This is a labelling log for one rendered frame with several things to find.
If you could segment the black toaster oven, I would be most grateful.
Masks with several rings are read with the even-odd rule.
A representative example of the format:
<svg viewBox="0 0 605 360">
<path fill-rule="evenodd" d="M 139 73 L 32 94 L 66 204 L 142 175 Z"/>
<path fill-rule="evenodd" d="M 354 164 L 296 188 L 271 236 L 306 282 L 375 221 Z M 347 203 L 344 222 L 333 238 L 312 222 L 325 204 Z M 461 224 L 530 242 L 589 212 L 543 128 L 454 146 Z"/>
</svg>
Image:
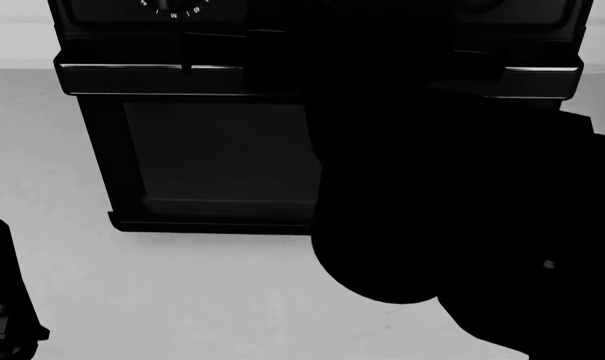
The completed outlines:
<svg viewBox="0 0 605 360">
<path fill-rule="evenodd" d="M 498 52 L 504 65 L 578 55 L 594 0 L 458 0 L 455 49 Z M 200 41 L 242 38 L 215 0 L 190 19 L 169 20 L 136 0 L 47 0 L 61 47 L 79 62 L 178 64 L 189 35 L 192 65 L 231 65 L 195 55 Z M 320 164 L 301 98 L 112 96 L 77 98 L 123 232 L 298 235 L 310 233 Z M 488 98 L 501 105 L 559 107 L 563 101 Z"/>
</svg>

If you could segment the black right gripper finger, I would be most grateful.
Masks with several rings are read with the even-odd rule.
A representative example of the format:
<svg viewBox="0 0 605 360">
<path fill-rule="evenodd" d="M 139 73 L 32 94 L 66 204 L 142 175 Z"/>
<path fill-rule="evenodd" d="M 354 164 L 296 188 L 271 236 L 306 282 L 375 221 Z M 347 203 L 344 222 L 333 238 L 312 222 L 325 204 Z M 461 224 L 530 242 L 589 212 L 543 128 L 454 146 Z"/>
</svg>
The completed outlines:
<svg viewBox="0 0 605 360">
<path fill-rule="evenodd" d="M 192 72 L 191 44 L 185 32 L 180 35 L 180 62 L 182 73 L 189 76 Z"/>
</svg>

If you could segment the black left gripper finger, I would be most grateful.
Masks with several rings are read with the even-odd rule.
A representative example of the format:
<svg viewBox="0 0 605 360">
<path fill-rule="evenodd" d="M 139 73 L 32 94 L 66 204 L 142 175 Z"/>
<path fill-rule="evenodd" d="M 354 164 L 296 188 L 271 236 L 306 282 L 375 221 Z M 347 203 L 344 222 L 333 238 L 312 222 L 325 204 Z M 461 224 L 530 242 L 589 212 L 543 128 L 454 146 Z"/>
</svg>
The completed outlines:
<svg viewBox="0 0 605 360">
<path fill-rule="evenodd" d="M 24 283 L 9 225 L 0 221 L 0 332 L 42 332 Z"/>
</svg>

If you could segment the black timer dial knob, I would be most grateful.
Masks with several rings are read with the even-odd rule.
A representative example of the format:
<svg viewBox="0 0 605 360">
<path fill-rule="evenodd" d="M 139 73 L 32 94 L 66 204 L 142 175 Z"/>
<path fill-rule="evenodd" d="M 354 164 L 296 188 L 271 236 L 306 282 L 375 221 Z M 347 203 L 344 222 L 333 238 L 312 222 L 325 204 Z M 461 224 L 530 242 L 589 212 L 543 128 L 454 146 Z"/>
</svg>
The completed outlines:
<svg viewBox="0 0 605 360">
<path fill-rule="evenodd" d="M 153 14 L 169 20 L 190 19 L 198 16 L 211 0 L 136 0 Z"/>
</svg>

